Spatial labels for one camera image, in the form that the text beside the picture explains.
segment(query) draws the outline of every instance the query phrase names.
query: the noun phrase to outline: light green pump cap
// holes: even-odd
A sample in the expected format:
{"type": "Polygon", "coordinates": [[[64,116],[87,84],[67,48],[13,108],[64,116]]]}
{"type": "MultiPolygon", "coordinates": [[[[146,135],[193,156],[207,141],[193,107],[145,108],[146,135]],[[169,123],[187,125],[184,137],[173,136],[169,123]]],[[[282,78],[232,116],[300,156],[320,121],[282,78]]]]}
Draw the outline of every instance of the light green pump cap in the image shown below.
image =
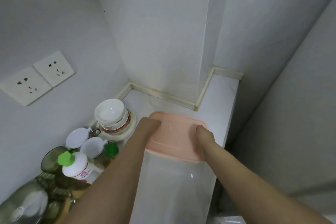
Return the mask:
{"type": "Polygon", "coordinates": [[[61,155],[58,156],[58,160],[57,162],[61,165],[61,166],[71,166],[74,162],[75,162],[76,157],[74,155],[72,155],[70,152],[66,151],[64,153],[62,153],[61,155]]]}

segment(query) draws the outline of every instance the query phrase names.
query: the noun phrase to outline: person's left arm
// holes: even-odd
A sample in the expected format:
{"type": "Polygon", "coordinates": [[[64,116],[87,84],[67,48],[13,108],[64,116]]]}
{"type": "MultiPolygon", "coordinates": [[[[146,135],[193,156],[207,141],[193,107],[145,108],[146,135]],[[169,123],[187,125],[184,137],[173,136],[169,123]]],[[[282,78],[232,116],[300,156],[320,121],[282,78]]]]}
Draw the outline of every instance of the person's left arm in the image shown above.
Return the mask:
{"type": "Polygon", "coordinates": [[[63,224],[129,223],[145,145],[161,122],[144,117],[116,159],[87,189],[63,224]]]}

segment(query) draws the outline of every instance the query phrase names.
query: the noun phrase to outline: cream baseboard trim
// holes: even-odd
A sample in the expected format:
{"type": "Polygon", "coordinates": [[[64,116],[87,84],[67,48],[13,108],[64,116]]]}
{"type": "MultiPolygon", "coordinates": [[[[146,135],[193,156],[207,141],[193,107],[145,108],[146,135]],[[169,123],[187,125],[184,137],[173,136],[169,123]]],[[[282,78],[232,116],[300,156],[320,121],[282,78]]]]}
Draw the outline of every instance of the cream baseboard trim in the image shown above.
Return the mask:
{"type": "Polygon", "coordinates": [[[215,69],[214,71],[215,74],[219,74],[219,75],[230,77],[230,78],[237,79],[237,80],[241,80],[244,75],[244,73],[242,72],[238,72],[238,71],[234,71],[234,70],[230,70],[230,69],[226,69],[222,67],[213,66],[213,68],[215,69]]]}
{"type": "Polygon", "coordinates": [[[209,72],[208,78],[207,78],[207,80],[204,84],[204,87],[203,87],[196,103],[193,103],[193,102],[190,102],[190,101],[172,96],[170,94],[164,93],[164,92],[159,91],[159,90],[155,90],[155,89],[152,89],[152,88],[149,88],[149,87],[146,87],[146,86],[141,86],[141,85],[138,85],[138,84],[133,83],[133,82],[129,82],[120,91],[120,93],[115,98],[117,98],[119,100],[123,100],[124,97],[127,96],[127,94],[132,89],[134,89],[134,90],[143,92],[145,94],[148,94],[150,96],[161,98],[161,99],[167,100],[169,102],[175,103],[177,105],[186,107],[188,109],[198,111],[198,109],[199,109],[199,107],[202,103],[202,100],[204,98],[205,92],[208,89],[208,86],[210,84],[210,81],[211,81],[211,78],[212,78],[213,74],[219,74],[219,75],[222,75],[222,76],[225,76],[225,77],[230,77],[230,78],[237,79],[237,80],[241,80],[243,78],[243,75],[244,75],[243,73],[238,72],[238,71],[229,70],[229,69],[225,69],[225,68],[217,67],[217,66],[212,66],[212,69],[209,72]]]}

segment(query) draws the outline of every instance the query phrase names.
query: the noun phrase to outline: white wall socket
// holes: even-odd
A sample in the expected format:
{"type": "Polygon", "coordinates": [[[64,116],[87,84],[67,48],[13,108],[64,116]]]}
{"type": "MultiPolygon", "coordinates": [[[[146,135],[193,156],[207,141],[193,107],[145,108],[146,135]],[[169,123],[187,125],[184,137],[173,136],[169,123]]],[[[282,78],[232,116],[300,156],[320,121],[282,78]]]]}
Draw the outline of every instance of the white wall socket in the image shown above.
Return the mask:
{"type": "Polygon", "coordinates": [[[60,51],[36,62],[33,66],[53,87],[75,73],[60,51]]]}
{"type": "Polygon", "coordinates": [[[28,105],[52,87],[34,68],[28,67],[1,82],[0,89],[20,104],[28,105]]]}

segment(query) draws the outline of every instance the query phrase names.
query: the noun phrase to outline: person's right arm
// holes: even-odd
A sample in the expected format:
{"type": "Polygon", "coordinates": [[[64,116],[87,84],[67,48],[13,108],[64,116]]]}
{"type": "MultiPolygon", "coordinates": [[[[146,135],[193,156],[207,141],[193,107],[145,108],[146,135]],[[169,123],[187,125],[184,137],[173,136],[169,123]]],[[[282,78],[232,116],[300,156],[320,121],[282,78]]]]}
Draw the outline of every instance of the person's right arm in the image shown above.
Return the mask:
{"type": "Polygon", "coordinates": [[[205,161],[229,194],[247,224],[331,224],[315,210],[276,190],[216,144],[198,125],[196,140],[205,161]]]}

